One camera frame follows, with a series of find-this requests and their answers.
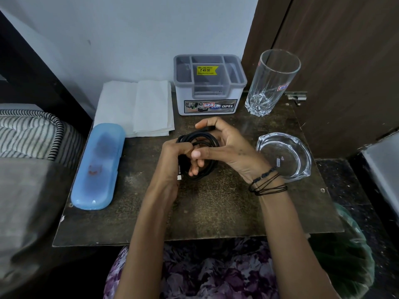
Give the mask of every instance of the fingernail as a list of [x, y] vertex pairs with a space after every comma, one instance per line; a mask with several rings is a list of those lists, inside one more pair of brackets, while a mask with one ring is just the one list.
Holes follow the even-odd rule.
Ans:
[[194, 150], [191, 152], [191, 156], [192, 157], [200, 157], [201, 156], [201, 152]]

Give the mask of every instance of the brand label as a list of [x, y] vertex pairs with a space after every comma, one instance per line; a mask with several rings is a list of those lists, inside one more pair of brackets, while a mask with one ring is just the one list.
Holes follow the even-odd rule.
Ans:
[[197, 66], [197, 75], [217, 75], [216, 69], [219, 66]]
[[288, 87], [289, 84], [290, 84], [290, 83], [279, 86], [278, 89], [277, 89], [277, 91], [281, 91], [281, 90], [287, 89], [287, 87]]
[[233, 112], [237, 100], [184, 101], [184, 113]]

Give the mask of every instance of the white wall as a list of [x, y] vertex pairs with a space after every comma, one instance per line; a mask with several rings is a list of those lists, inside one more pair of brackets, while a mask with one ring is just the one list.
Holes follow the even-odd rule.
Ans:
[[109, 80], [173, 80], [175, 55], [242, 57], [257, 1], [0, 0], [0, 9], [72, 95], [95, 107]]
[[363, 155], [382, 195], [399, 217], [399, 133], [371, 145]]

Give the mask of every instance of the white napkin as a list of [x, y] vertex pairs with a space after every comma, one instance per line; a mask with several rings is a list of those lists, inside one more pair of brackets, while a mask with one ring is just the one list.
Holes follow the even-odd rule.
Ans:
[[111, 81], [102, 88], [94, 126], [114, 123], [126, 137], [166, 136], [174, 130], [172, 92], [168, 81]]

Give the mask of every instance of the right hand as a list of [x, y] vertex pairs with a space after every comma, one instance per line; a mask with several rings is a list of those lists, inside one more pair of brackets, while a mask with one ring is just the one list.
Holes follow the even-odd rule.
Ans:
[[[236, 170], [248, 184], [271, 169], [264, 157], [255, 151], [240, 132], [221, 118], [213, 117], [201, 120], [196, 124], [196, 129], [205, 126], [216, 127], [216, 130], [210, 133], [219, 141], [220, 147], [194, 148], [191, 158], [192, 162], [197, 160], [198, 166], [204, 166], [204, 159], [224, 161]], [[189, 172], [190, 175], [196, 175], [196, 173], [198, 173], [197, 168]]]

